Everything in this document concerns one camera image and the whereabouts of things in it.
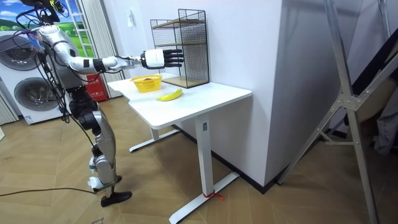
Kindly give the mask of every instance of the metal wire shelf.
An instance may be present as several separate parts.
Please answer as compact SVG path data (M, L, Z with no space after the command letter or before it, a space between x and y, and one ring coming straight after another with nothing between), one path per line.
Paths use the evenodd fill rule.
M206 14L203 10L179 9L178 19L151 19L157 49L182 50L181 67L159 69L162 81L184 88L210 82Z

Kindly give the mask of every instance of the red box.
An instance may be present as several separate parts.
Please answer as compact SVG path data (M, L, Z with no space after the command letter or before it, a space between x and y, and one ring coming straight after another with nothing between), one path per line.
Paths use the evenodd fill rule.
M90 96L97 102L108 100L106 91L102 83L101 77L97 74L87 75L88 83L85 83L86 89Z

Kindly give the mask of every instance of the floor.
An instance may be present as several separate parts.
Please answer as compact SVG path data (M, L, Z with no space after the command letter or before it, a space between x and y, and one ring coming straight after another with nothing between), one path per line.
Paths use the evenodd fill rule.
M1 223L166 224L168 217L201 193L196 145L176 134L135 153L150 139L146 124L124 98L101 103L117 136L116 190L131 190L126 202L101 208L100 195L72 190L0 197ZM29 126L2 126L0 194L26 189L78 187L89 190L90 144L77 125L59 119ZM369 168L383 224L398 223L398 158L372 150ZM228 168L213 160L214 179ZM185 224L368 223L355 154L350 146L318 143L287 177L265 195L237 179L190 215Z

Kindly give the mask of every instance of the humanoid robot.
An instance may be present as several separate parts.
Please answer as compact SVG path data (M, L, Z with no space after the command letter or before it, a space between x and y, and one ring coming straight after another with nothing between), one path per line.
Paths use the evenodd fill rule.
M79 57L76 54L77 48L69 36L53 24L60 21L55 11L63 12L60 2L21 1L34 8L19 14L17 22L19 17L31 12L36 13L36 18L40 22L38 27L25 30L25 32L35 39L39 48L42 48L42 50L38 49L37 58L47 77L55 73L54 80L56 81L54 82L59 88L53 91L64 91L70 95L72 99L70 113L85 130L91 130L95 136L95 144L91 149L93 156L89 161L89 166L92 171L98 173L98 177L90 177L89 184L95 192L105 189L106 195L101 200L101 206L106 207L129 199L132 196L131 192L114 191L114 186L121 180L121 176L116 174L116 141L113 130L97 102L88 94L78 74L100 74L136 67L147 69L181 67L182 51L156 49L147 50L138 57Z

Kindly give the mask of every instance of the washer door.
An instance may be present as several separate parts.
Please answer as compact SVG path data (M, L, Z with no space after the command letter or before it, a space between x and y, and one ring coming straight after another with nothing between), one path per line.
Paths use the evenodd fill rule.
M55 95L43 78L27 78L14 90L19 104L33 111L48 111L58 106Z
M0 63L20 71L28 71L36 68L35 55L32 44L28 39L17 36L6 40L12 35L0 36Z

